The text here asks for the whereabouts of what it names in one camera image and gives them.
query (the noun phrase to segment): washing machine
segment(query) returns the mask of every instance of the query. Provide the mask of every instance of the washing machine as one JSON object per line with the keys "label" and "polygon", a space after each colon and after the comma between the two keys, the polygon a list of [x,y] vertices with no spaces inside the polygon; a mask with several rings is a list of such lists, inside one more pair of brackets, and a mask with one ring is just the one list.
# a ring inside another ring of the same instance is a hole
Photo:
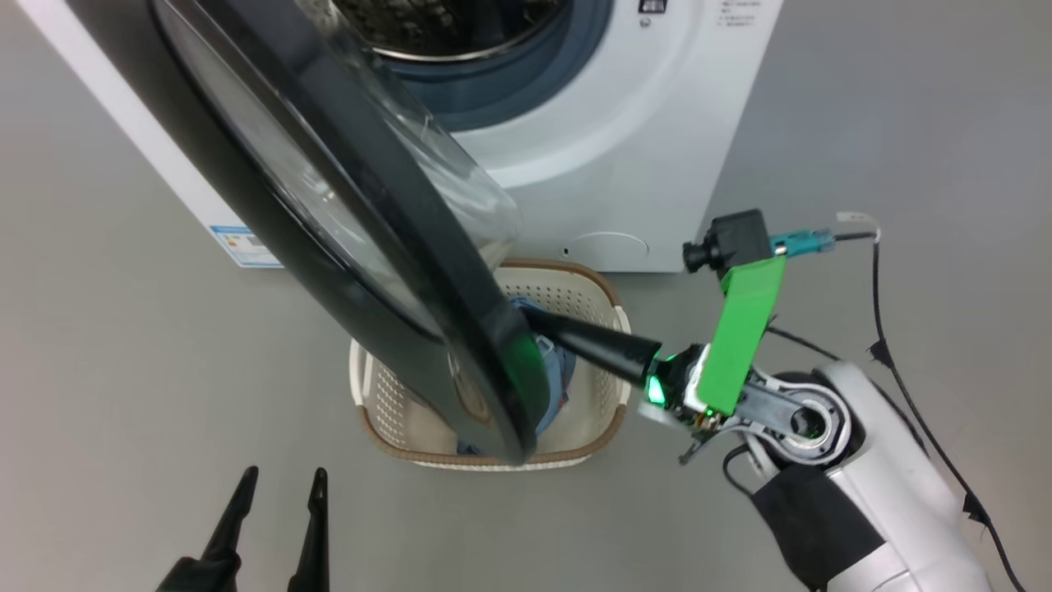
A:
{"label": "washing machine", "polygon": [[[180,119],[187,114],[173,111],[189,90],[147,3],[68,0],[77,22],[63,24],[59,2],[24,1],[214,238],[243,265],[277,266],[221,197],[224,183],[216,177],[223,171],[203,163],[208,146],[170,123],[188,124]],[[515,200],[522,220],[513,256],[603,271],[676,271],[682,243],[699,231],[782,1],[300,5],[344,15]],[[84,43],[68,30],[80,27],[88,33]],[[112,62],[122,80],[106,77],[99,59]],[[115,85],[127,85],[136,95],[127,100],[149,113],[129,108],[114,96],[123,95]],[[194,115],[190,123],[203,124]],[[171,154],[170,143],[186,157]]]}
{"label": "washing machine", "polygon": [[780,2],[20,5],[239,264],[522,463],[548,384],[492,269],[679,270]]}

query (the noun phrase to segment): white washing machine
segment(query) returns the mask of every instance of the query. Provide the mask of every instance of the white washing machine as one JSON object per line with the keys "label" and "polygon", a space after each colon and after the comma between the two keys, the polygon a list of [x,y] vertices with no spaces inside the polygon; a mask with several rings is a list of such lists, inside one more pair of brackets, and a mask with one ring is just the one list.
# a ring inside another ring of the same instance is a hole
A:
{"label": "white washing machine", "polygon": [[[216,142],[186,129],[206,122],[147,2],[19,2],[231,257],[279,266],[224,201],[237,181]],[[300,0],[352,21],[511,195],[512,256],[606,271],[683,267],[781,5]]]}

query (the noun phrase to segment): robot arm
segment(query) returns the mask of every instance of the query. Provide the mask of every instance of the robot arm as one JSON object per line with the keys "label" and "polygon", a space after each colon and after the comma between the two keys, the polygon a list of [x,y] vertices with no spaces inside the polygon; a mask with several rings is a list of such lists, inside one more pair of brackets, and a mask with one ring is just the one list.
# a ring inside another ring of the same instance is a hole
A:
{"label": "robot arm", "polygon": [[891,406],[852,364],[814,375],[851,409],[843,460],[786,466],[750,448],[757,467],[783,467],[751,498],[793,573],[828,592],[989,591],[957,527],[959,503]]}
{"label": "robot arm", "polygon": [[717,272],[724,313],[711,344],[665,360],[655,342],[546,313],[527,319],[535,332],[643,388],[641,414],[693,438],[681,464],[736,433],[765,481],[751,494],[739,489],[809,589],[988,591],[957,527],[959,504],[857,367],[837,362],[788,381],[753,366],[785,259],[827,250],[833,240],[828,230],[769,236],[758,210],[716,218],[702,243],[684,245],[684,261],[690,271]]}

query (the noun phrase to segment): brown basket rim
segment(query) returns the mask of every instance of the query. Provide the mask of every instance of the brown basket rim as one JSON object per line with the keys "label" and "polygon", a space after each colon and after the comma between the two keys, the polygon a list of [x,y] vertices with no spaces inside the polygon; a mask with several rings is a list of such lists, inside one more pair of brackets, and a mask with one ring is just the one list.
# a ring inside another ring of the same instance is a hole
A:
{"label": "brown basket rim", "polygon": [[[587,445],[575,448],[573,450],[564,450],[561,452],[546,452],[544,454],[537,454],[526,463],[529,465],[544,465],[547,463],[563,463],[566,461],[576,461],[579,458],[584,458],[586,456],[591,456],[613,440],[614,434],[621,429],[621,424],[625,421],[626,407],[622,404],[618,405],[618,409],[613,412],[613,419],[610,421],[610,425],[603,430],[603,433],[599,435],[598,438],[588,443]],[[365,409],[365,406],[358,407],[358,419],[361,421],[362,428],[365,429],[365,433],[372,441],[381,451],[394,458],[401,458],[402,461],[409,461],[412,463],[429,463],[432,465],[458,465],[461,467],[498,467],[507,466],[507,463],[502,462],[500,458],[493,458],[491,456],[464,456],[460,454],[438,454],[432,452],[416,452],[411,450],[401,449],[391,446],[390,443],[383,440],[380,434],[372,428],[372,423],[369,422],[369,411]]]}
{"label": "brown basket rim", "polygon": [[[618,293],[613,290],[613,286],[610,282],[599,272],[576,263],[567,263],[563,261],[544,261],[539,259],[509,259],[504,261],[501,265],[502,267],[530,267],[530,268],[541,268],[541,269],[553,269],[560,271],[569,271],[576,274],[582,274],[593,281],[603,292],[606,293],[606,298],[610,301],[610,305],[614,307],[621,306],[621,300],[618,299]],[[401,458],[402,461],[409,461],[411,463],[428,463],[432,465],[458,465],[461,467],[499,467],[507,466],[507,463],[502,462],[499,458],[493,458],[489,456],[465,456],[460,454],[438,454],[432,452],[416,452],[411,450],[405,450],[392,446],[390,443],[385,441],[377,430],[372,427],[372,422],[369,421],[369,412],[365,409],[365,406],[358,407],[358,419],[362,424],[362,428],[365,430],[365,434],[372,441],[372,444],[383,451],[385,454],[393,456],[394,458]],[[619,404],[618,409],[613,412],[613,419],[610,420],[610,425],[603,430],[603,433],[599,435],[598,438],[591,443],[575,448],[573,450],[564,450],[561,452],[546,452],[544,454],[534,455],[532,458],[526,463],[526,466],[530,465],[544,465],[548,463],[564,463],[567,461],[576,461],[579,458],[584,458],[586,456],[591,456],[600,450],[603,449],[607,444],[613,440],[614,434],[621,429],[621,424],[625,421],[626,406],[624,404]]]}

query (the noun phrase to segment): gray floor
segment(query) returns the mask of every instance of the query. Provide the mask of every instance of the gray floor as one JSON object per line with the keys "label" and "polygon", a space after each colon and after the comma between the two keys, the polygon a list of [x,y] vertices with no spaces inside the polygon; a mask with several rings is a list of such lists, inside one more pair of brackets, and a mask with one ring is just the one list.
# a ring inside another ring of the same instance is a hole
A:
{"label": "gray floor", "polygon": [[[1033,28],[1043,20],[1021,2],[995,18],[975,4],[952,19],[899,19],[886,3],[795,4],[712,208],[762,205],[778,220],[772,229],[844,207],[885,221],[892,347],[1020,576],[1048,590],[1049,464],[1032,435],[1052,411],[1052,117],[1041,106],[1052,60],[1033,57],[1052,45]],[[856,24],[820,26],[824,18]],[[1021,30],[1033,43],[987,47],[971,35],[980,24],[990,38]],[[899,25],[890,45],[870,30]],[[318,466],[331,475],[333,590],[801,589],[719,475],[722,455],[681,469],[687,443],[635,417],[572,470],[465,475],[382,455],[348,396],[347,335],[286,272],[237,269],[9,4],[0,4],[0,40],[8,587],[150,590],[175,558],[200,551],[256,464],[246,591],[283,589],[295,570]],[[998,74],[972,82],[972,66]],[[823,75],[835,67],[839,76]],[[870,74],[851,78],[857,68]],[[939,123],[925,127],[929,117]],[[855,247],[794,261],[780,323],[865,362],[867,264]],[[709,335],[720,302],[711,277],[614,282],[636,332],[672,347]],[[777,343],[761,362],[814,363]],[[989,537],[964,528],[1004,590]]]}

